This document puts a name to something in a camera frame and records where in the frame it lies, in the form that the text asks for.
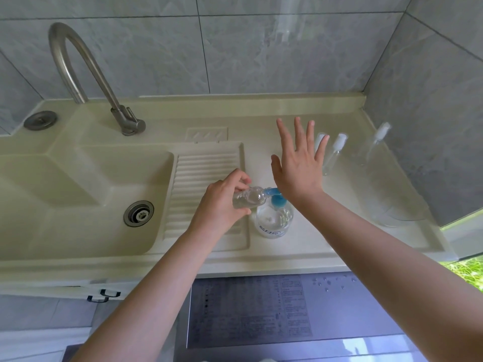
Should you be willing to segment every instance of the forearm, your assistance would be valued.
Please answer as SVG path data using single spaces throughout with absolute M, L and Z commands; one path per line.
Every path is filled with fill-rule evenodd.
M 297 207 L 427 357 L 481 356 L 477 289 L 323 192 Z
M 218 238 L 185 232 L 72 361 L 154 361 Z

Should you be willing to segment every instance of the right hand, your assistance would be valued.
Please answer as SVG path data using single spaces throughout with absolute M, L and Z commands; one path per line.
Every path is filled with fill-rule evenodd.
M 307 133 L 304 132 L 300 117 L 295 117 L 295 145 L 292 136 L 281 119 L 277 127 L 281 138 L 281 162 L 277 155 L 272 155 L 272 172 L 281 194 L 291 203 L 322 192 L 322 164 L 329 136 L 326 135 L 314 153 L 313 127 L 309 121 Z

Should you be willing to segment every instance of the white spray nozzle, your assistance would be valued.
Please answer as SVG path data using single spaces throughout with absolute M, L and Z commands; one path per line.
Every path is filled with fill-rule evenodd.
M 387 132 L 391 129 L 391 125 L 388 122 L 384 122 L 381 124 L 379 129 L 377 130 L 376 134 L 374 135 L 374 138 L 381 141 L 386 137 Z
M 324 132 L 319 132 L 317 134 L 317 138 L 315 139 L 315 145 L 314 145 L 315 151 L 317 151 L 317 149 L 319 148 L 319 145 L 322 142 L 322 139 L 324 138 L 325 135 L 326 134 Z
M 345 142 L 347 141 L 347 134 L 345 133 L 339 133 L 337 136 L 337 139 L 334 142 L 334 146 L 332 148 L 334 151 L 340 151 L 345 145 Z

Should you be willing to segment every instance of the backsplash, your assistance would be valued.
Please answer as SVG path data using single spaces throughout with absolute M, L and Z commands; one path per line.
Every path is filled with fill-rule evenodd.
M 84 39 L 120 98 L 345 92 L 364 89 L 408 3 L 0 0 L 0 128 L 13 132 L 41 98 L 70 97 L 48 46 L 56 21 Z M 88 97 L 103 97 L 67 44 Z
M 439 225 L 483 207 L 483 4 L 412 0 L 365 90 Z

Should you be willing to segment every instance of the green grass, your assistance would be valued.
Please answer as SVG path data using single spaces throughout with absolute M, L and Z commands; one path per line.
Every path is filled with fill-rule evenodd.
M 455 263 L 444 262 L 442 264 L 470 285 L 475 286 L 483 292 L 483 256 Z

